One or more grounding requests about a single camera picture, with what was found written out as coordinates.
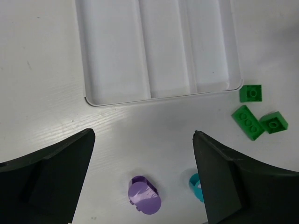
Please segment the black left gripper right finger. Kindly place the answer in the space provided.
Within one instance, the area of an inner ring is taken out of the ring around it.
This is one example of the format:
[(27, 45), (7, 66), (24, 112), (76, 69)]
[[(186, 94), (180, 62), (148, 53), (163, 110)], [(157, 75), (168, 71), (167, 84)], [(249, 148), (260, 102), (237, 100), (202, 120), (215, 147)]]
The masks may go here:
[(204, 132), (193, 149), (210, 224), (296, 224), (299, 174), (234, 149)]

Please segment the green sloped lego brick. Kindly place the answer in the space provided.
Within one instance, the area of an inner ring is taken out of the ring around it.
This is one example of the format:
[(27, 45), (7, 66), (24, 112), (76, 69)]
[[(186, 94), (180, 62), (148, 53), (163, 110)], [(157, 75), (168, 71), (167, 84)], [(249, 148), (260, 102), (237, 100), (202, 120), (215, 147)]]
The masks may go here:
[(288, 123), (280, 112), (273, 112), (262, 116), (259, 120), (261, 126), (269, 134), (285, 131)]

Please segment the white three-compartment tray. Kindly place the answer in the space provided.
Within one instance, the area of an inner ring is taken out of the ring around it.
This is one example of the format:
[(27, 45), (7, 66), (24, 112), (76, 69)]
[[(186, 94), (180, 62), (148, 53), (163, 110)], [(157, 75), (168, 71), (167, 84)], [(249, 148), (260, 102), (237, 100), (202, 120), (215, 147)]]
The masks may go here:
[(230, 0), (77, 0), (93, 107), (241, 88)]

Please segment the green long lego brick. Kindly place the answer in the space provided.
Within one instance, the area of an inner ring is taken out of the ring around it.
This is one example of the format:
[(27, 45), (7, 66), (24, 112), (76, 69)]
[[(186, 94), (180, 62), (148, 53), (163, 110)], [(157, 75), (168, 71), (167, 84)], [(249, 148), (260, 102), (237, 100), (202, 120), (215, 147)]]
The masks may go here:
[(232, 118), (252, 141), (255, 141), (257, 138), (259, 138), (265, 131), (257, 118), (246, 105), (239, 107), (232, 114)]

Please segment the purple rounded lego piece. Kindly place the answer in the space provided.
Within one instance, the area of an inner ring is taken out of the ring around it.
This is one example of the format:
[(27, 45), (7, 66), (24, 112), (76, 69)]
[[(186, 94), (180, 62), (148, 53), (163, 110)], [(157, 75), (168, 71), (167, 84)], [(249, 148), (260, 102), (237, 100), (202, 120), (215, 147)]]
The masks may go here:
[(131, 205), (146, 215), (157, 213), (162, 205), (158, 190), (142, 175), (135, 176), (130, 180), (128, 198)]

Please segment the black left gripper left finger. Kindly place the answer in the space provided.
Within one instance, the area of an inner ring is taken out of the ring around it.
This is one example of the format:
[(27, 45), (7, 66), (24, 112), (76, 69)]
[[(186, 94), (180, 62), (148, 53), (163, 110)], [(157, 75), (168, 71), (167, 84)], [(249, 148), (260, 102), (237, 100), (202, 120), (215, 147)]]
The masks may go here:
[(95, 143), (91, 128), (0, 164), (2, 224), (73, 222)]

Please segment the green square lego brick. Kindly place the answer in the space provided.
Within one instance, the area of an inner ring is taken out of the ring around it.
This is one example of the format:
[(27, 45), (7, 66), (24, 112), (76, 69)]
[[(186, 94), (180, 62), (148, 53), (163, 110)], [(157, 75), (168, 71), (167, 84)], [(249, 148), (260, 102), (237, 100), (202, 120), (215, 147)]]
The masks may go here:
[(262, 86), (244, 85), (239, 91), (239, 99), (241, 103), (262, 102)]

